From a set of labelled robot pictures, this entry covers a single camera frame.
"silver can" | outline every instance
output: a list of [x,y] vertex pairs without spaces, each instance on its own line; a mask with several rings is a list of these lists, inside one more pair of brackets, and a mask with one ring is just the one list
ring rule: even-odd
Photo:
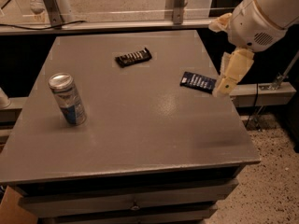
[[67,73],[58,73],[49,79],[49,86],[66,121],[74,125],[83,123],[86,113],[74,79]]

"can lid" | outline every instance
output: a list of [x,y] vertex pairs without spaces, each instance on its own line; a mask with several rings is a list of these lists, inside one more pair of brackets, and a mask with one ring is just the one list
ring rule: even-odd
[[64,89],[73,82],[71,75],[58,73],[49,79],[49,86],[53,89]]

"drawer handle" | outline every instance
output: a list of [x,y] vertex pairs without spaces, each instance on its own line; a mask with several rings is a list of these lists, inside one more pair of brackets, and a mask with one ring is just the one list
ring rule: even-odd
[[133,206],[131,206],[131,211],[138,211],[138,210],[140,210],[140,206],[138,206],[137,205],[137,202],[136,201],[134,201],[133,202]]

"gray table surface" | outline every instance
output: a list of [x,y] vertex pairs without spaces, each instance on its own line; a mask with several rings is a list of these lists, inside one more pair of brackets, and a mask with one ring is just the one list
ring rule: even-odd
[[[149,62],[114,61],[144,47]],[[258,162],[229,97],[180,87],[185,71],[217,76],[195,31],[58,37],[0,154],[0,183]],[[66,123],[48,87],[59,72],[78,86],[88,115],[80,126]]]

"desk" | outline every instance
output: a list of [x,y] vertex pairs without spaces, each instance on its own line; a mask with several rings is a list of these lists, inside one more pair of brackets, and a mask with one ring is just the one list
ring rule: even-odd
[[[144,47],[149,62],[114,61]],[[195,31],[58,37],[0,155],[0,183],[50,223],[210,217],[260,158],[230,99],[180,87],[185,71],[217,75]],[[75,79],[82,125],[65,122],[50,92],[59,72]]]

